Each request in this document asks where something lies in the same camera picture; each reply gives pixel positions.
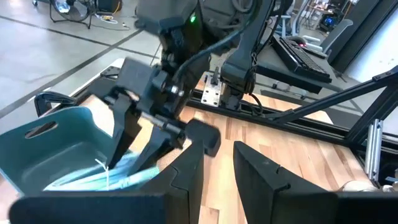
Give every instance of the floor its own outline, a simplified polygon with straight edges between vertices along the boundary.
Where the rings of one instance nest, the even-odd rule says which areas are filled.
[[[124,1],[123,9],[116,14],[118,24],[93,18],[94,25],[108,29],[92,27],[89,30],[72,22],[53,23],[46,3],[40,2],[34,7],[30,1],[0,1],[0,26],[7,31],[7,35],[0,36],[0,134],[37,118],[32,99],[43,90],[70,94],[117,58],[132,57],[146,64],[159,62],[161,47],[157,37],[134,28],[132,15],[136,2]],[[122,22],[130,28],[125,30]],[[302,29],[301,34],[325,38],[313,30]],[[213,57],[211,69],[222,61],[223,58]],[[342,88],[359,83],[343,78],[335,78],[333,83]],[[258,75],[255,92],[301,105],[333,94],[322,90],[319,95],[308,94],[302,101],[299,96],[273,90],[274,82]],[[295,87],[291,91],[302,92]],[[335,124],[351,126],[378,94],[380,91],[364,95],[326,112]],[[398,128],[393,125],[395,118],[398,118],[396,111],[388,118],[385,129],[398,134]]]

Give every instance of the keyboard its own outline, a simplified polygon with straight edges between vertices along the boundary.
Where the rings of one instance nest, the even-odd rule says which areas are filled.
[[[307,78],[331,83],[330,74],[314,62],[296,42],[273,36],[272,47],[290,71]]]

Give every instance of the wooden surface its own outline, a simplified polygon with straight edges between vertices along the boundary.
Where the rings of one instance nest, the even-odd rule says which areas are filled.
[[[258,97],[266,107],[278,110],[298,107],[266,96]],[[244,99],[254,103],[249,96],[245,96]],[[82,106],[92,111],[95,123],[101,129],[112,134],[113,115],[104,103],[92,96]],[[276,163],[326,190],[338,190],[350,180],[369,182],[351,151],[345,147],[190,107],[184,108],[180,117],[185,122],[192,118],[200,119],[217,126],[221,131],[221,147],[217,156],[214,158],[205,156],[200,223],[246,222],[234,178],[234,141],[245,142]],[[328,115],[323,111],[310,114],[308,117],[331,123]],[[152,125],[144,119],[140,119],[139,123],[142,131],[131,146],[133,151],[141,151],[144,148],[152,129]],[[190,142],[187,141],[184,144],[185,148],[189,144]],[[180,153],[178,149],[172,151],[158,161],[157,165],[160,169],[164,169]],[[2,195],[0,198],[1,220],[6,218],[7,209],[17,198],[17,194],[11,185],[1,179],[0,191]]]

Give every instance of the fan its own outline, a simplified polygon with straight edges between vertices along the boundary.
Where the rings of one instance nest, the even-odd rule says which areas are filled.
[[[56,12],[65,19],[61,21],[84,23],[83,21],[87,19],[88,16],[90,16],[90,23],[84,23],[86,24],[87,28],[90,28],[91,16],[96,10],[95,0],[50,0],[50,7],[51,5],[56,10]],[[51,8],[50,17],[53,22],[60,22],[55,21],[52,18]]]

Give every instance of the teal plastic bin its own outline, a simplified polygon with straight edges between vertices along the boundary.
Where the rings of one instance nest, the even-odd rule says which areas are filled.
[[[51,128],[31,136],[45,125]],[[2,134],[0,171],[20,193],[32,195],[64,175],[98,165],[95,159],[105,161],[111,144],[88,108],[66,108]]]

